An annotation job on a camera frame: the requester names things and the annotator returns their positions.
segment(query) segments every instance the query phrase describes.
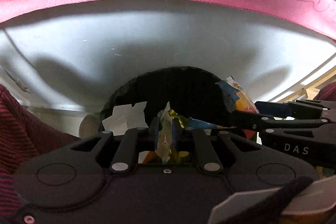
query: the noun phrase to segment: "white paper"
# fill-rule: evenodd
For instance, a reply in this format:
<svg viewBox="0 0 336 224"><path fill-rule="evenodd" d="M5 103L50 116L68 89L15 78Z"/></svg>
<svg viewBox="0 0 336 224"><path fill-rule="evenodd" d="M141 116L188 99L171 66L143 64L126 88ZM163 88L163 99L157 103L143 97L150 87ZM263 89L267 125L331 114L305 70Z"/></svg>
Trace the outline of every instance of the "white paper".
<svg viewBox="0 0 336 224"><path fill-rule="evenodd" d="M113 108L111 117L103 120L105 130L111 130L113 135L124 135L128 129L137 127L148 127L145 122L143 110L147 102L132 105L121 105Z"/></svg>

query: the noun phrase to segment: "trash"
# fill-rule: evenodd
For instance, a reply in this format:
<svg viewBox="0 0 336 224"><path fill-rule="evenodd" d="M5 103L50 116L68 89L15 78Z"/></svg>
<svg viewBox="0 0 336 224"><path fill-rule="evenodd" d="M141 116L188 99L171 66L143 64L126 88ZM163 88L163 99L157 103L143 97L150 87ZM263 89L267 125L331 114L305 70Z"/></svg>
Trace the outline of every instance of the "trash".
<svg viewBox="0 0 336 224"><path fill-rule="evenodd" d="M131 128L148 127L143 113L146 104L141 102L134 107L131 104L115 106L112 116L102 121L105 130L111 130L117 136L124 135Z"/></svg>
<svg viewBox="0 0 336 224"><path fill-rule="evenodd" d="M191 117L188 118L188 127L202 128L202 129L226 129L227 128L223 126L218 126L213 123L196 120Z"/></svg>
<svg viewBox="0 0 336 224"><path fill-rule="evenodd" d="M217 84L222 90L224 104L229 112L240 110L259 113L251 98L231 76ZM247 139L251 139L256 134L252 130L244 130L244 132Z"/></svg>
<svg viewBox="0 0 336 224"><path fill-rule="evenodd" d="M171 152L173 143L171 129L172 117L169 115L169 110L170 104L168 102L166 108L161 110L158 114L158 117L160 117L162 129L159 131L155 153L162 159L163 164L166 164L170 159L169 154Z"/></svg>
<svg viewBox="0 0 336 224"><path fill-rule="evenodd" d="M171 118L178 118L180 125L182 128L186 128L190 125L188 125L188 119L182 115L177 114L174 110L170 109L168 111L168 114Z"/></svg>

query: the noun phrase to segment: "beige object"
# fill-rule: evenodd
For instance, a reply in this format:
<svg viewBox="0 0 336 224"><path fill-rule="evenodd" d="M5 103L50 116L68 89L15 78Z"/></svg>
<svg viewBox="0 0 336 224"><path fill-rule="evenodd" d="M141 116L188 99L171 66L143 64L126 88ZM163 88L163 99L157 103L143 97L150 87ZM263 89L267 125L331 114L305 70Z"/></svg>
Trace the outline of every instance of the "beige object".
<svg viewBox="0 0 336 224"><path fill-rule="evenodd" d="M97 134L99 123L99 119L94 115L86 115L79 126L78 136L82 139L85 139Z"/></svg>
<svg viewBox="0 0 336 224"><path fill-rule="evenodd" d="M316 88L306 89L306 95L308 100L313 100L317 94L319 94L320 90Z"/></svg>

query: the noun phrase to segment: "circular indentation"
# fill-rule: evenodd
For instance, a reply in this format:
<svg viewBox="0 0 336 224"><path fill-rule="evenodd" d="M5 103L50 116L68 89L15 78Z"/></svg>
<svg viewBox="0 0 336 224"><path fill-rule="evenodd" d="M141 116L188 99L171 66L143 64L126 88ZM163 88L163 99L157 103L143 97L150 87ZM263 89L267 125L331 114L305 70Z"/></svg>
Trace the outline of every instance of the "circular indentation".
<svg viewBox="0 0 336 224"><path fill-rule="evenodd" d="M116 162L112 165L112 169L115 171L125 171L128 168L128 164L124 162Z"/></svg>
<svg viewBox="0 0 336 224"><path fill-rule="evenodd" d="M204 165L204 169L210 172L218 171L221 166L215 162L208 162Z"/></svg>
<svg viewBox="0 0 336 224"><path fill-rule="evenodd" d="M23 221L27 224L34 224L35 223L35 219L32 216L25 216L23 218Z"/></svg>
<svg viewBox="0 0 336 224"><path fill-rule="evenodd" d="M36 174L37 179L48 186L60 186L76 177L76 169L67 164L50 164L42 167Z"/></svg>
<svg viewBox="0 0 336 224"><path fill-rule="evenodd" d="M295 178L292 168L283 164L266 164L256 171L257 177L268 185L281 186L291 182Z"/></svg>

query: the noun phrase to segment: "snack wrapper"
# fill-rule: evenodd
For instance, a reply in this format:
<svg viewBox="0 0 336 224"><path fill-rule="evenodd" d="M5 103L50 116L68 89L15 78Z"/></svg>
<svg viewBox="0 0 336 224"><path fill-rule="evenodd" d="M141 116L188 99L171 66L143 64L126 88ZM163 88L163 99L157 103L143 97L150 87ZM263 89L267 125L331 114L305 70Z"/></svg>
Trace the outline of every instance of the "snack wrapper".
<svg viewBox="0 0 336 224"><path fill-rule="evenodd" d="M223 126L218 126L213 123L193 119L191 117L188 118L188 127L202 128L202 129L226 129L227 128Z"/></svg>
<svg viewBox="0 0 336 224"><path fill-rule="evenodd" d="M251 98L231 76L217 83L223 93L224 104L229 112L235 110L259 113ZM251 139L255 131L244 130L246 138Z"/></svg>
<svg viewBox="0 0 336 224"><path fill-rule="evenodd" d="M162 159L163 164L166 164L170 159L170 151L173 143L172 136L172 117L169 115L170 103L167 103L166 108L160 111L158 117L160 117L160 123L162 129L158 133L157 148L155 153Z"/></svg>

